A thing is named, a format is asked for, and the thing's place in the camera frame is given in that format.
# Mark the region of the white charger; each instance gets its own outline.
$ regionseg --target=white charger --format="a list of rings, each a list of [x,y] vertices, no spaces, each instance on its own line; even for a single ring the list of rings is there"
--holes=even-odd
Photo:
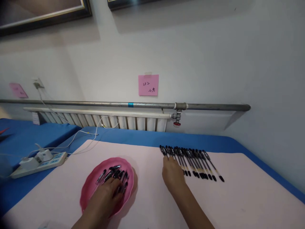
[[[37,156],[39,157],[41,162],[49,161],[53,158],[53,155],[50,150],[41,148],[41,146],[37,143],[35,143],[35,145],[39,147],[39,152],[37,153]]]
[[[19,165],[21,165],[21,167],[25,170],[33,170],[39,166],[39,162],[33,157],[30,158],[25,157],[22,159]]]

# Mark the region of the blue table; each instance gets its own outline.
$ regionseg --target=blue table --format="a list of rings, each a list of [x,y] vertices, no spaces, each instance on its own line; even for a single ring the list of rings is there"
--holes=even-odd
[[[6,156],[15,169],[19,166],[21,157],[26,157],[31,151],[37,149],[35,143],[44,148],[56,147],[81,129],[70,124],[45,123],[39,126],[31,121],[0,119],[0,131],[6,128],[9,129],[1,135],[4,140],[0,142],[0,153],[17,156]],[[49,171],[36,173],[2,184],[0,186],[0,215],[2,216],[18,203],[48,173]]]
[[[13,154],[18,157],[8,156],[11,166],[17,168],[20,157],[26,157],[33,150],[37,150],[35,143],[41,147],[55,147],[75,134],[81,128],[70,124],[44,123],[35,125],[31,121],[0,119],[0,131],[6,130],[1,137],[6,137],[0,142],[0,152]]]
[[[96,127],[85,127],[82,129],[85,132],[95,133]],[[191,135],[180,133],[162,133],[162,132],[150,132],[139,130],[124,130],[124,129],[104,129],[98,128],[97,141],[129,144],[129,145],[141,145],[150,147],[159,147],[159,145],[179,146],[185,148],[204,149],[210,152],[222,152],[222,153],[243,153],[250,158],[255,164],[268,173],[273,179],[279,182],[289,192],[296,196],[299,200],[305,203],[305,195],[296,189],[292,184],[286,181],[268,165],[262,162],[253,153],[243,147],[240,143],[230,137],[213,136],[213,135]],[[70,137],[65,142],[59,145],[59,147],[67,146],[73,137]],[[64,149],[56,149],[54,151],[73,153],[77,150],[86,140],[93,139],[94,135],[88,135],[79,132],[75,137],[73,143]],[[5,212],[12,208],[22,197],[24,197],[32,188],[34,188],[41,180],[43,180],[53,169],[45,170],[40,173],[32,174],[26,177],[22,177],[14,180],[14,184],[10,184],[6,188],[10,191],[10,199],[5,200]],[[19,183],[23,184],[23,190],[14,189]]]

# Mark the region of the power cord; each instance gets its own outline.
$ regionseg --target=power cord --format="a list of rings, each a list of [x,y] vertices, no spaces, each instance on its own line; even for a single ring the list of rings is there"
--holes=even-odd
[[[44,103],[44,101],[43,101],[43,99],[42,99],[42,96],[41,96],[41,93],[40,93],[40,91],[39,91],[39,88],[41,88],[41,87],[37,87],[37,91],[38,91],[38,93],[39,93],[39,97],[40,97],[40,101],[53,113],[53,114],[55,114],[56,116],[58,116],[59,118],[61,118],[61,119],[63,119],[63,120],[65,120],[67,123],[69,123],[70,125],[73,125],[73,124],[71,124],[68,120],[66,120],[64,117],[62,117],[62,116],[60,116],[60,115],[58,115],[58,114],[56,114],[53,110],[52,110],[52,108],[50,108],[50,107],[48,107],[45,103]]]
[[[96,125],[96,130],[95,130],[95,136],[94,136],[94,139],[91,141],[91,143],[85,148],[85,149],[87,149],[91,144],[92,144],[92,142],[96,139],[96,136],[98,135],[97,134],[97,132],[98,132],[98,125],[100,124],[100,122],[102,121],[102,119],[103,118],[106,118],[106,117],[111,117],[111,116],[114,116],[114,115],[108,115],[108,116],[103,116],[100,120],[99,120],[99,122],[98,122],[98,124]],[[105,127],[102,123],[101,123],[101,126],[102,127],[104,127],[105,129],[113,129],[113,128],[116,128],[117,127],[117,125],[119,124],[119,120],[117,119],[117,121],[118,121],[118,123],[114,126],[114,127]],[[93,134],[93,133],[89,133],[89,132],[84,132],[84,131],[82,131],[82,130],[79,130],[78,132],[83,132],[83,133],[86,133],[86,134]],[[75,137],[76,137],[76,135],[78,134],[78,132],[76,132],[76,134],[74,135],[74,137],[73,137],[73,139],[72,139],[72,141],[69,143],[69,145],[67,145],[67,146],[64,146],[64,147],[49,147],[49,148],[44,148],[44,149],[63,149],[63,148],[67,148],[67,147],[69,147],[71,144],[72,144],[72,142],[74,141],[74,139],[75,139]],[[85,152],[82,152],[83,150],[85,150],[85,149],[82,149],[81,151],[79,151],[79,152],[77,152],[77,153],[67,153],[67,154],[70,154],[70,155],[76,155],[76,154],[81,154],[81,153],[85,153]],[[30,152],[30,154],[28,155],[28,157],[32,154],[32,153],[34,153],[34,152],[36,152],[36,151],[39,151],[39,149],[37,149],[37,150],[34,150],[34,151],[32,151],[32,152]]]

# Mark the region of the radiator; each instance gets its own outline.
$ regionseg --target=radiator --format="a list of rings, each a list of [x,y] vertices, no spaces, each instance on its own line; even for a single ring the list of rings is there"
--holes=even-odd
[[[26,111],[38,112],[46,122],[67,123],[51,112],[48,108],[24,107]],[[100,119],[104,116],[112,115],[102,119],[101,123],[107,127],[132,130],[147,130],[165,132],[167,120],[171,114],[152,113],[152,112],[128,112],[128,111],[104,111],[87,109],[61,109],[52,108],[59,116],[64,117],[69,123],[80,126],[96,127]]]

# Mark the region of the pink bowl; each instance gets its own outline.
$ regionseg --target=pink bowl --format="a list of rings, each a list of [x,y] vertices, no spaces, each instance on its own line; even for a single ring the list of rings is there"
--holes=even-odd
[[[89,176],[87,177],[83,188],[82,188],[82,193],[80,196],[80,206],[82,208],[82,212],[84,212],[84,210],[87,207],[87,204],[92,196],[92,193],[94,192],[95,188],[96,188],[96,181],[99,178],[99,176],[103,173],[104,169],[107,170],[106,174],[109,172],[109,168],[115,165],[121,165],[120,169],[121,170],[125,170],[127,169],[127,173],[129,175],[129,179],[128,179],[128,186],[126,188],[126,192],[123,196],[122,201],[114,208],[112,214],[110,215],[110,217],[118,214],[122,207],[125,205],[125,203],[128,201],[128,199],[130,198],[131,195],[131,191],[133,188],[133,169],[131,167],[131,165],[128,163],[128,161],[126,161],[123,158],[120,157],[112,157],[109,158],[105,161],[103,161],[101,164],[99,164],[97,167],[95,167],[93,169],[93,171],[89,174]]]

